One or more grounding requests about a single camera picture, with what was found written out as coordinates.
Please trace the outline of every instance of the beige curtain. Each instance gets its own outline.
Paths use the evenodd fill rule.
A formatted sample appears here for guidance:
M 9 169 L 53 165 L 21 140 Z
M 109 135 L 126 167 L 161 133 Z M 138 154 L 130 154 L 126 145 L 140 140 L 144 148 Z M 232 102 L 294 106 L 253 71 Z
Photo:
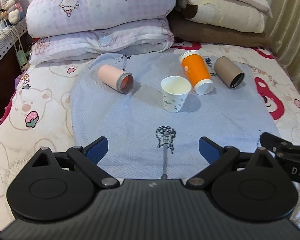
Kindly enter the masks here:
M 266 24 L 271 50 L 300 92 L 300 0 L 273 0 L 271 9 L 274 17 Z

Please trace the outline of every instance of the bed sheet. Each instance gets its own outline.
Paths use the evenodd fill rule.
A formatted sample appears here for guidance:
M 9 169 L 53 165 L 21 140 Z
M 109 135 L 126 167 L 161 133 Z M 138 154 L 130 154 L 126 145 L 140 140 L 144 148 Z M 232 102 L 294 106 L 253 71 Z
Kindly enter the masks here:
M 185 41 L 162 53 L 181 54 L 185 50 L 197 50 L 207 57 L 227 56 L 249 65 L 281 136 L 300 145 L 300 95 L 267 50 Z M 25 163 L 40 147 L 60 152 L 73 146 L 69 92 L 80 70 L 90 62 L 31 66 L 17 86 L 11 111 L 0 125 L 0 230 L 14 220 L 5 194 Z M 291 220 L 300 227 L 300 184 L 295 185 L 299 202 Z

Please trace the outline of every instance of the stack of pillows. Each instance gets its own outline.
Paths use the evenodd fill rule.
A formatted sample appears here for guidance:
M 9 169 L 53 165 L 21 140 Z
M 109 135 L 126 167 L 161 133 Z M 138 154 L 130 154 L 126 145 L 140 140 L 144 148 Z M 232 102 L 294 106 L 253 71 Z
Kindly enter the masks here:
M 28 33 L 40 38 L 30 64 L 163 51 L 173 44 L 166 16 L 176 0 L 33 0 Z
M 270 43 L 266 17 L 272 17 L 266 0 L 177 0 L 168 21 L 183 40 L 259 47 Z

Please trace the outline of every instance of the white paper cup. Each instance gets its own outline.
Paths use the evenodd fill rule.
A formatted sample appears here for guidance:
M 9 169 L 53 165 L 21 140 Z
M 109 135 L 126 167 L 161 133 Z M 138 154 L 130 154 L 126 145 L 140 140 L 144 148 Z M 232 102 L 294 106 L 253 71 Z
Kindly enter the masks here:
M 169 112 L 179 112 L 191 90 L 190 82 L 179 76 L 167 77 L 161 81 L 163 105 Z

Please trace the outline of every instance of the cup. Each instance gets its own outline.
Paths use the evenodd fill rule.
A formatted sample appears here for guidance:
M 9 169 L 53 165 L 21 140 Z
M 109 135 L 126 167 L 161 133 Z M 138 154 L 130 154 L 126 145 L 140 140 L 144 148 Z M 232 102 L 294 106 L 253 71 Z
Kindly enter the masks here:
M 195 50 L 189 50 L 182 54 L 179 60 L 195 92 L 198 95 L 211 92 L 214 87 L 213 81 L 201 55 Z
M 161 81 L 163 105 L 169 112 L 179 112 L 191 90 L 190 82 L 179 76 L 167 77 Z
M 234 89 L 244 79 L 244 72 L 228 57 L 218 58 L 214 63 L 214 71 L 229 89 Z
M 131 73 L 124 72 L 121 69 L 111 65 L 102 65 L 98 70 L 98 77 L 103 83 L 117 90 L 121 94 L 128 93 L 132 88 L 133 76 Z

